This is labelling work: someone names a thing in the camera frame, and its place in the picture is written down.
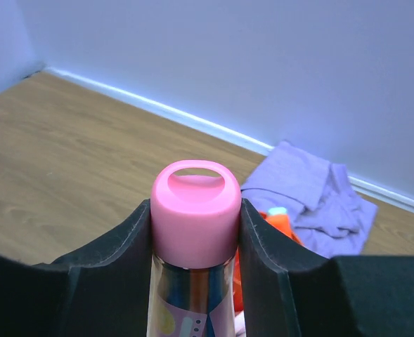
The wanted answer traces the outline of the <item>mint green highlighter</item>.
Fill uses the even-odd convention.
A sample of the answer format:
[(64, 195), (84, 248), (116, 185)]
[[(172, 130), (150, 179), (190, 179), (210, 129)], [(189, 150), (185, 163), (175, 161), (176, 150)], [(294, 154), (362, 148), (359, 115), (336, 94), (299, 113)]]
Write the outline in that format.
[(267, 211), (267, 216), (279, 216), (279, 215), (286, 215), (286, 214), (287, 214), (287, 209), (282, 206), (271, 207)]

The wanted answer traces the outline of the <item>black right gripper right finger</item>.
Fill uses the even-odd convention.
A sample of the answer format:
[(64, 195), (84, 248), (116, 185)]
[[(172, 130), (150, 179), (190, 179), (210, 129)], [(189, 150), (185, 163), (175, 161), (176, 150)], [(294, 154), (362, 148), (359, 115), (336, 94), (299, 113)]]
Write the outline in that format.
[(244, 200), (239, 261), (248, 336), (414, 336), (414, 256), (327, 259)]

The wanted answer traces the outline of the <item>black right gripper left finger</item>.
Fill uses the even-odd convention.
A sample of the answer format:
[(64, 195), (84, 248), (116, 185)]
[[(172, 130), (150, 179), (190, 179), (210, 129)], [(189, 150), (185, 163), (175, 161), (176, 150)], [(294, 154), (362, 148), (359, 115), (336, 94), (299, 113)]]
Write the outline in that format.
[(0, 256), (0, 336), (144, 336), (151, 265), (149, 201), (52, 263)]

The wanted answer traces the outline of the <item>pink capped clear pencil tube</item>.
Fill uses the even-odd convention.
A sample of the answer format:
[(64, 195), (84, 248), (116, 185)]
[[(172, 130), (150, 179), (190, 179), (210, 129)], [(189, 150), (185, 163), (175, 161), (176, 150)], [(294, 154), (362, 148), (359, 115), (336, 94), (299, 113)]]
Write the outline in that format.
[(149, 336), (234, 336), (241, 192), (223, 165), (182, 160), (156, 177)]

